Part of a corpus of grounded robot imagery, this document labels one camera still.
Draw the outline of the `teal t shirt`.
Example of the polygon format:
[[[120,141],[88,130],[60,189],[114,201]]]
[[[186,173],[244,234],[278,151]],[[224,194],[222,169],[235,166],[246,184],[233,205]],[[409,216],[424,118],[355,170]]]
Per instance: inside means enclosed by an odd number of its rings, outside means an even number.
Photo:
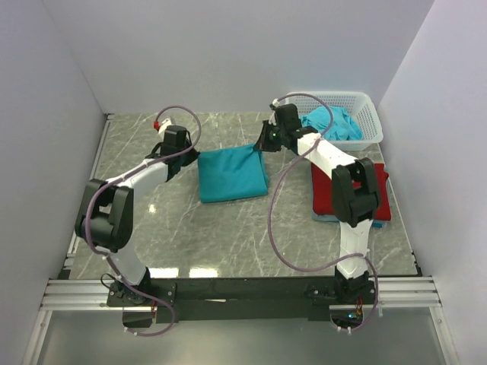
[[[228,202],[268,194],[263,153],[252,144],[202,152],[198,157],[199,198]]]

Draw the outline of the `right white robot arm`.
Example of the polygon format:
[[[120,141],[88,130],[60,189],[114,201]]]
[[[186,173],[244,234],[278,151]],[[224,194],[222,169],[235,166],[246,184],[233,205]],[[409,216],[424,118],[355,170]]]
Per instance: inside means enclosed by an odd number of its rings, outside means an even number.
[[[367,261],[368,238],[377,209],[380,188],[374,163],[357,159],[341,151],[311,126],[302,126],[298,108],[275,100],[272,116],[263,122],[255,151],[276,152],[287,148],[295,161],[310,161],[331,180],[333,213],[340,224],[340,251],[331,262],[335,269],[334,294],[342,303],[374,289],[369,281],[373,273]]]

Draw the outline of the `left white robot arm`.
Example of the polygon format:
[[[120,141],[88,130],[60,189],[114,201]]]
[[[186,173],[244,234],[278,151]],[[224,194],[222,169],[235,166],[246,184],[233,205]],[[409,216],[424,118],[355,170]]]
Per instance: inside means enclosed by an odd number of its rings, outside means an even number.
[[[134,205],[199,156],[186,128],[167,119],[158,133],[161,142],[135,168],[112,179],[88,181],[75,222],[75,234],[91,238],[94,250],[110,261],[119,284],[127,284],[125,296],[136,306],[151,299],[152,287],[149,269],[130,243]]]

